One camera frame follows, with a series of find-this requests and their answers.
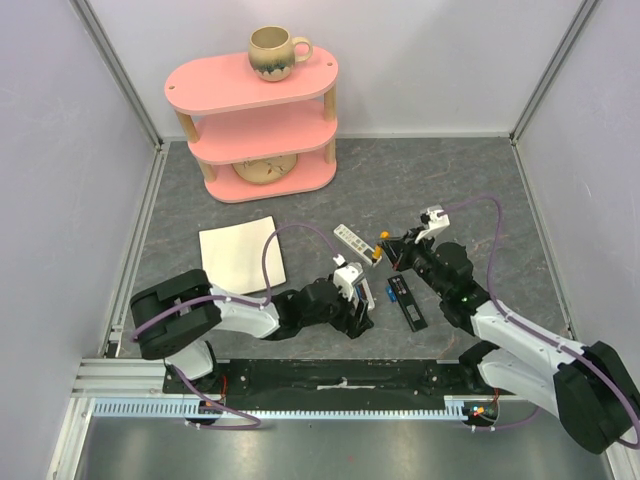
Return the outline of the orange handled screwdriver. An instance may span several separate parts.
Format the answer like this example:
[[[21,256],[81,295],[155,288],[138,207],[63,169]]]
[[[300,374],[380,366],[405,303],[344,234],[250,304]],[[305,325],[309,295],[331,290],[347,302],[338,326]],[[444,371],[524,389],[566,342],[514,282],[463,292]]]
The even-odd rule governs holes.
[[[382,248],[381,242],[387,239],[389,236],[390,236],[390,233],[388,231],[382,231],[380,233],[378,241],[376,242],[373,253],[371,255],[371,260],[373,265],[376,265],[381,260],[384,254],[384,250]]]

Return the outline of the white remote with back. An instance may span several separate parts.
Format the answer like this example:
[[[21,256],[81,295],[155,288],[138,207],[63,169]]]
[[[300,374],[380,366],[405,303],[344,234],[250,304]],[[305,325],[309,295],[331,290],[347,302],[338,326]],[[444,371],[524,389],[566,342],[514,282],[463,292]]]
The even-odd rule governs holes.
[[[375,299],[372,295],[368,280],[363,279],[354,287],[354,289],[358,298],[358,303],[365,302],[367,313],[370,314],[375,308]]]

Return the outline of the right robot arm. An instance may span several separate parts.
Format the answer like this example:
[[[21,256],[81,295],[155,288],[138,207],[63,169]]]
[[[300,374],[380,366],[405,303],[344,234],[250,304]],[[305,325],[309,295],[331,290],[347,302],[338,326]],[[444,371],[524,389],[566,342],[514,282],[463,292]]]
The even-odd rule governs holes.
[[[506,390],[554,415],[583,449],[600,454],[639,429],[639,390],[617,351],[584,345],[508,309],[473,276],[464,246],[422,237],[411,229],[379,240],[394,270],[412,270],[439,297],[444,317],[479,339],[458,368],[467,392]]]

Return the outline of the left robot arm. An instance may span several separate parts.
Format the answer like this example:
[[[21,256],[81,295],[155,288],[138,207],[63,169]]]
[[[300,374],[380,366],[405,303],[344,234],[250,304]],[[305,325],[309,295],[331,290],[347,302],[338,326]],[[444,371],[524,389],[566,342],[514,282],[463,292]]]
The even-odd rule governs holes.
[[[282,341],[329,324],[355,339],[373,327],[369,301],[358,293],[363,282],[349,264],[300,290],[255,298],[210,283],[202,269],[190,270],[132,297],[132,341],[143,359],[164,361],[196,392],[208,393],[218,385],[220,371],[205,334],[217,329]]]

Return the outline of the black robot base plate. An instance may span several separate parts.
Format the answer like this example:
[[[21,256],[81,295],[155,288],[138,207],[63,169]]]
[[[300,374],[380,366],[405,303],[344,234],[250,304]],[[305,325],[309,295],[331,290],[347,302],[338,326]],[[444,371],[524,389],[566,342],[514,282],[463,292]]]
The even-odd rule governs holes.
[[[453,362],[418,360],[232,359],[191,384],[205,394],[249,397],[268,391],[321,391],[357,387],[445,395],[493,396],[471,370]]]

